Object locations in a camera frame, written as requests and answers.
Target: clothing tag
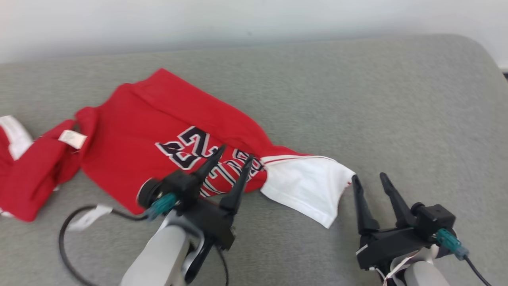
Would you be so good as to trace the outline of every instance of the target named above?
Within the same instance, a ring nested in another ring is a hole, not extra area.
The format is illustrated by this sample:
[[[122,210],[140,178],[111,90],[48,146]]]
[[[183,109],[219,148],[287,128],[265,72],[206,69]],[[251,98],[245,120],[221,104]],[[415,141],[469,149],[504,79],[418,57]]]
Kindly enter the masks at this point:
[[[89,227],[90,225],[92,225],[92,223],[101,216],[111,213],[112,210],[113,210],[112,207],[97,205],[95,209],[88,211],[80,219],[69,224],[68,230],[80,232]]]
[[[78,133],[73,130],[64,130],[58,141],[62,141],[74,147],[75,149],[81,149],[85,143],[87,136]]]

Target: gray fabric surface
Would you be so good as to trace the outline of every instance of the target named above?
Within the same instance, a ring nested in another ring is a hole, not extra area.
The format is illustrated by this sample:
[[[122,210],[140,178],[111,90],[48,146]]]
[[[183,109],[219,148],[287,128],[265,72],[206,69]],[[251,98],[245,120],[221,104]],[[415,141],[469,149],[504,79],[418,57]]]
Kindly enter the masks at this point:
[[[357,172],[382,227],[395,217],[381,171],[409,204],[442,204],[457,216],[478,269],[493,285],[508,281],[508,84],[476,42],[417,36],[8,64],[0,66],[0,115],[14,115],[37,137],[159,67],[244,111],[275,144]],[[57,232],[87,203],[118,207],[79,173],[35,222],[0,218],[0,285],[76,285],[60,263]],[[117,285],[159,222],[103,217],[69,234],[69,255],[86,277]],[[350,189],[329,230],[259,192],[245,196],[235,226],[226,253],[232,286],[378,283],[355,258]],[[480,284],[452,256],[437,266],[451,285]],[[192,286],[223,283],[212,253]]]

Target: printed number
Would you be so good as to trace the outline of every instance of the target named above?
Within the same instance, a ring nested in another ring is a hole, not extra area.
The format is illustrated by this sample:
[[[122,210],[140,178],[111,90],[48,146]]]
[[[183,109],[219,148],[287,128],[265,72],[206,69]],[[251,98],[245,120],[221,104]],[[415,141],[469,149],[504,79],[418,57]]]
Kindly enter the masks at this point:
[[[196,126],[191,126],[178,135],[180,141],[170,141],[164,144],[156,143],[155,145],[178,167],[183,170],[189,170],[200,158],[210,157],[218,148],[213,146],[208,150],[206,149],[209,136],[208,133],[205,133]],[[190,145],[194,145],[192,152],[190,154],[184,152],[185,147]]]

